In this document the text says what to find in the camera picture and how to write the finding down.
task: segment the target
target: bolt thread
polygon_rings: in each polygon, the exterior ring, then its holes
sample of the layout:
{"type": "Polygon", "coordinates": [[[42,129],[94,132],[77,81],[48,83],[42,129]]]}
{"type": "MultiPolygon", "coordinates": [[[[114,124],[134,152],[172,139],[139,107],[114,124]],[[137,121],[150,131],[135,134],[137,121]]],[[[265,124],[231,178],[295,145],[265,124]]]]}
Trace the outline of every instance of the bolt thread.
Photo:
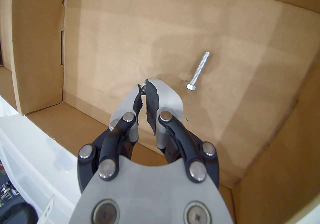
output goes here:
{"type": "Polygon", "coordinates": [[[196,84],[196,82],[197,82],[197,80],[198,80],[198,78],[199,78],[199,76],[200,76],[200,74],[201,74],[201,72],[202,72],[202,70],[203,70],[208,58],[209,58],[209,56],[210,56],[210,52],[209,51],[205,51],[203,53],[201,61],[198,64],[198,67],[195,70],[195,72],[194,72],[194,74],[193,74],[193,76],[192,76],[192,78],[191,78],[191,80],[189,82],[190,84],[192,84],[192,85],[196,84]]]}

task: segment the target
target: bolt head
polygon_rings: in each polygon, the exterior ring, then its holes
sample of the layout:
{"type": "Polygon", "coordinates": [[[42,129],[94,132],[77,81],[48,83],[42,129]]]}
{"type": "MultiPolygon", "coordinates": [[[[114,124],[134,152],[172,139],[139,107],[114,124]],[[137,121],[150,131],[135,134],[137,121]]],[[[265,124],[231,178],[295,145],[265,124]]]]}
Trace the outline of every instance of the bolt head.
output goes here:
{"type": "Polygon", "coordinates": [[[214,145],[208,141],[202,143],[203,152],[208,156],[213,156],[216,153],[214,145]]]}
{"type": "Polygon", "coordinates": [[[92,148],[91,144],[86,144],[79,151],[80,158],[82,158],[82,159],[89,158],[91,156],[93,150],[94,149],[92,148]]]}
{"type": "Polygon", "coordinates": [[[193,179],[202,182],[207,176],[207,169],[205,165],[200,161],[194,161],[189,166],[190,175],[193,179]]]}
{"type": "Polygon", "coordinates": [[[197,89],[197,87],[192,85],[191,83],[186,83],[185,87],[191,91],[195,91],[197,89]]]}
{"type": "Polygon", "coordinates": [[[112,159],[103,160],[98,167],[98,174],[101,178],[107,179],[113,176],[116,164],[112,159]]]}
{"type": "Polygon", "coordinates": [[[160,119],[164,122],[169,122],[172,119],[172,114],[169,111],[162,111],[160,113],[160,119]]]}
{"type": "Polygon", "coordinates": [[[127,113],[125,113],[124,115],[123,115],[123,120],[124,121],[126,121],[126,122],[131,122],[134,118],[135,118],[135,116],[134,116],[134,114],[132,113],[132,112],[127,112],[127,113]]]}

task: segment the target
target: screw head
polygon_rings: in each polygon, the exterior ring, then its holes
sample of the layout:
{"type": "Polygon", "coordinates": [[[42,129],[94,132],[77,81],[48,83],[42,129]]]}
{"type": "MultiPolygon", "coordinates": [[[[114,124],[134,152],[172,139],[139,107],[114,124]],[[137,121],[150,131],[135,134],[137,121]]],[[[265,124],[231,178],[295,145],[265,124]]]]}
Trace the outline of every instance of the screw head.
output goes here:
{"type": "Polygon", "coordinates": [[[80,151],[79,151],[79,156],[82,159],[87,159],[91,156],[92,152],[93,152],[93,147],[91,146],[91,144],[86,144],[85,146],[83,146],[80,151]]]}
{"type": "Polygon", "coordinates": [[[116,170],[116,163],[112,159],[103,160],[98,168],[98,174],[101,178],[107,179],[113,176],[116,170]]]}
{"type": "Polygon", "coordinates": [[[110,122],[110,125],[109,125],[110,131],[114,129],[114,127],[118,124],[118,122],[119,122],[119,119],[114,119],[113,121],[110,122]]]}
{"type": "Polygon", "coordinates": [[[195,85],[192,85],[191,83],[185,83],[185,87],[191,91],[195,91],[197,87],[195,85]]]}
{"type": "Polygon", "coordinates": [[[213,156],[216,153],[214,145],[208,141],[202,143],[203,152],[208,156],[213,156]]]}
{"type": "Polygon", "coordinates": [[[200,161],[194,161],[189,166],[190,175],[193,179],[202,182],[207,176],[207,169],[205,165],[200,161]]]}
{"type": "Polygon", "coordinates": [[[184,211],[185,224],[209,224],[211,216],[207,207],[198,201],[190,202],[184,211]]]}
{"type": "Polygon", "coordinates": [[[131,122],[134,118],[135,118],[135,116],[134,116],[134,114],[132,113],[132,112],[127,112],[127,113],[125,113],[124,115],[123,115],[123,120],[124,121],[126,121],[126,122],[131,122]]]}
{"type": "Polygon", "coordinates": [[[102,200],[96,205],[92,214],[93,224],[116,224],[119,222],[118,205],[111,199],[102,200]]]}
{"type": "Polygon", "coordinates": [[[172,119],[172,114],[169,111],[162,111],[160,113],[160,119],[164,122],[169,122],[172,119]]]}

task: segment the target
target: hex bolt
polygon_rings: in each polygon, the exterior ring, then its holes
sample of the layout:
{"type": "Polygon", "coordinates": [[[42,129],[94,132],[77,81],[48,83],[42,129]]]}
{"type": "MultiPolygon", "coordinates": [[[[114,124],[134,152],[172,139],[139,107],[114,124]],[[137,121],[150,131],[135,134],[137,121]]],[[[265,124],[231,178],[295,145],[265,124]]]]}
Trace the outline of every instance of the hex bolt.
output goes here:
{"type": "Polygon", "coordinates": [[[202,55],[202,58],[201,58],[201,61],[200,63],[198,64],[198,67],[197,69],[195,70],[191,80],[189,82],[185,82],[185,87],[191,91],[194,91],[196,90],[196,82],[198,81],[199,79],[199,76],[207,62],[207,60],[209,59],[209,56],[210,56],[210,52],[209,51],[205,51],[202,55]]]}
{"type": "Polygon", "coordinates": [[[93,152],[93,147],[91,146],[91,144],[86,144],[85,146],[83,146],[80,151],[79,151],[79,156],[82,159],[87,159],[91,156],[92,152],[93,152]]]}

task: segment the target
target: black rubber finger pad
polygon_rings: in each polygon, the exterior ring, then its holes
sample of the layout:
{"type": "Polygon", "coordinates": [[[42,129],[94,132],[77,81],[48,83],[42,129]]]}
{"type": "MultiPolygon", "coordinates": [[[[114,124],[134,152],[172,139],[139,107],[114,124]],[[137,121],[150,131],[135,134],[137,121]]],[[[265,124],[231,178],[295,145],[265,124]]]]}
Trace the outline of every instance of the black rubber finger pad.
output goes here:
{"type": "Polygon", "coordinates": [[[157,88],[149,82],[148,79],[145,81],[145,102],[146,104],[146,119],[153,130],[153,134],[156,134],[156,119],[157,110],[159,109],[159,95],[157,88]]]}
{"type": "Polygon", "coordinates": [[[139,93],[137,94],[137,97],[135,98],[134,100],[134,104],[133,104],[133,110],[135,111],[136,113],[136,116],[137,116],[137,124],[139,125],[139,120],[138,120],[138,116],[139,116],[139,113],[141,111],[141,108],[142,108],[142,97],[141,97],[141,86],[138,85],[139,87],[139,93]]]}

